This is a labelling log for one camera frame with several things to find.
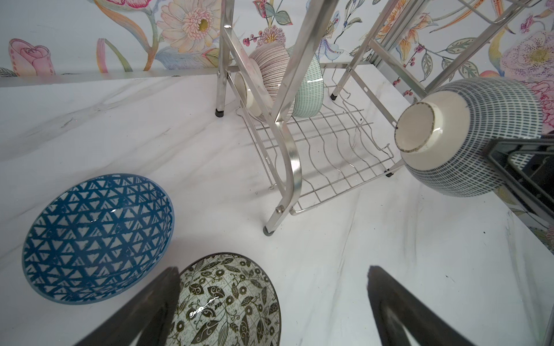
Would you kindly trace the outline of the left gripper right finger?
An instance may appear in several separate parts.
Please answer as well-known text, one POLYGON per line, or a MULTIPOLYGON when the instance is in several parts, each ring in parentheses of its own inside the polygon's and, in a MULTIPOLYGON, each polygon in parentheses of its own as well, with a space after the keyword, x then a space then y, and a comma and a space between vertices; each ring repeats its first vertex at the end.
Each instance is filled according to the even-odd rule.
POLYGON ((380 266, 368 272, 367 292, 383 345, 471 345, 380 266))

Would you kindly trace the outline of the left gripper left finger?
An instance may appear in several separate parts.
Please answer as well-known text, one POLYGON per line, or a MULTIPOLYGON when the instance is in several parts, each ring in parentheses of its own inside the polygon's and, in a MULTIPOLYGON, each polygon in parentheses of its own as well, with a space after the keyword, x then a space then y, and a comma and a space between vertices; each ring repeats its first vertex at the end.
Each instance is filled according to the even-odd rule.
POLYGON ((78 345, 164 345, 180 296, 180 273, 169 267, 78 345))

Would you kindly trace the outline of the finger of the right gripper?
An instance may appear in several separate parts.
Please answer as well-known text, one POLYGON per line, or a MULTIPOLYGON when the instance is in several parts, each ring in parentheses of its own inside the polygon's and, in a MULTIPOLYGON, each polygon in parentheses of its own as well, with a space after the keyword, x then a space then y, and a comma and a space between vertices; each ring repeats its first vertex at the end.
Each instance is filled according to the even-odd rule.
POLYGON ((545 221, 553 222, 553 137, 496 138, 483 157, 518 201, 545 221))

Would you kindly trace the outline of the dark petal pattern bowl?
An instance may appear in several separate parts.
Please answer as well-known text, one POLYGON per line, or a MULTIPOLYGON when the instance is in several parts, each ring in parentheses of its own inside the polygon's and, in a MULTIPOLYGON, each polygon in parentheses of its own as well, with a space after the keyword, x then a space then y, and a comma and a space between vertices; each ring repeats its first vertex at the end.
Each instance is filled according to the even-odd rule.
POLYGON ((522 82, 460 79, 407 108, 395 127, 395 144, 420 183, 468 198, 503 183, 483 156, 487 145, 497 138, 540 138, 542 118, 539 98, 522 82))

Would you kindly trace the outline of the blue patterned bowl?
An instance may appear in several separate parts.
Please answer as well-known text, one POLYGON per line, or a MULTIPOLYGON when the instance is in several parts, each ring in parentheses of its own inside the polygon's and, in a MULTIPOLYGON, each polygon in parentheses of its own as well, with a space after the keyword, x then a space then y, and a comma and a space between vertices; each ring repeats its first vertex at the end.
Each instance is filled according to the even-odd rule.
POLYGON ((27 282, 60 304, 108 300, 160 262, 175 227, 169 195, 136 174, 85 180, 51 201, 23 243, 27 282))

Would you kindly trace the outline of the steel wire dish rack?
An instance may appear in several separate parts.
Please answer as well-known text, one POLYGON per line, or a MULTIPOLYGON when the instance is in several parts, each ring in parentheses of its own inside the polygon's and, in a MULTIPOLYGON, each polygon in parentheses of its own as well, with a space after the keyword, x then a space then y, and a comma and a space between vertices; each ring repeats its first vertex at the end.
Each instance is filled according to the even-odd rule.
POLYGON ((320 63, 318 58, 320 46, 336 21, 334 9, 337 3, 336 1, 309 1, 294 50, 288 52, 280 41, 271 43, 270 49, 283 57, 285 62, 274 64, 273 57, 268 56, 262 62, 261 68, 254 66, 235 34, 233 26, 235 3, 222 1, 215 113, 219 118, 223 116, 226 88, 231 87, 245 114, 243 119, 265 165, 270 183, 278 187, 281 193, 281 201, 265 224, 263 233, 271 236, 287 215, 301 213, 301 210, 295 209, 295 206, 303 196, 304 177, 300 154, 290 133, 288 122, 295 118, 310 121, 320 113, 325 96, 324 69, 344 71, 341 80, 330 93, 332 100, 340 95, 349 79, 354 79, 388 122, 395 125, 395 118, 377 99, 377 96, 367 89, 366 84, 356 73, 356 67, 361 63, 366 52, 372 52, 374 58, 385 62, 402 79, 405 79, 418 96, 424 97, 442 84, 450 74, 461 68, 523 9, 533 7, 535 4, 535 1, 511 1, 509 7, 495 20, 484 17, 484 20, 489 22, 486 30, 447 66, 445 72, 438 75, 428 86, 422 86, 391 56, 382 42, 377 40, 379 32, 390 21, 392 13, 398 15, 392 22, 392 29, 400 25, 403 18, 408 16, 407 12, 398 8, 397 1, 387 2, 350 63, 320 63))

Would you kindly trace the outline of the mint green bowl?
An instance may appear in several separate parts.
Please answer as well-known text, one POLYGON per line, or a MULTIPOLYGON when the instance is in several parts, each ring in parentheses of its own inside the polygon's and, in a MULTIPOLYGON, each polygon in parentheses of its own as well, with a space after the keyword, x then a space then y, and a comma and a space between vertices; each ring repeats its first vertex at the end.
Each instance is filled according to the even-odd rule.
POLYGON ((307 73, 298 89, 287 121, 292 118, 311 118, 320 112, 323 104, 323 72, 317 56, 313 56, 307 73))

